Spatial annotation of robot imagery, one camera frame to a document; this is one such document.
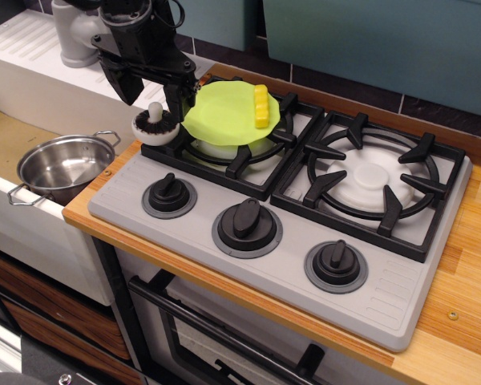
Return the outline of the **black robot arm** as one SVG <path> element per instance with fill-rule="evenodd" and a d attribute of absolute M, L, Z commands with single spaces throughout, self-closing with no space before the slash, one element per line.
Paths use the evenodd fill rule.
<path fill-rule="evenodd" d="M 144 89 L 143 81 L 164 87 L 168 110 L 181 123 L 196 104 L 199 81 L 196 64 L 175 43 L 176 28 L 168 1 L 69 1 L 79 10 L 97 10 L 110 30 L 91 39 L 99 62 L 116 94 L 132 105 Z"/>

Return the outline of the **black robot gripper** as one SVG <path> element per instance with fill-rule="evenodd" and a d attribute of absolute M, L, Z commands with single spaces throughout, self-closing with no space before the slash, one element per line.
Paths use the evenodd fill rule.
<path fill-rule="evenodd" d="M 199 87 L 196 65 L 175 43 L 176 28 L 169 7 L 100 7 L 107 34 L 91 42 L 114 91 L 131 106 L 144 90 L 143 81 L 164 85 L 168 110 L 178 123 L 195 106 Z"/>

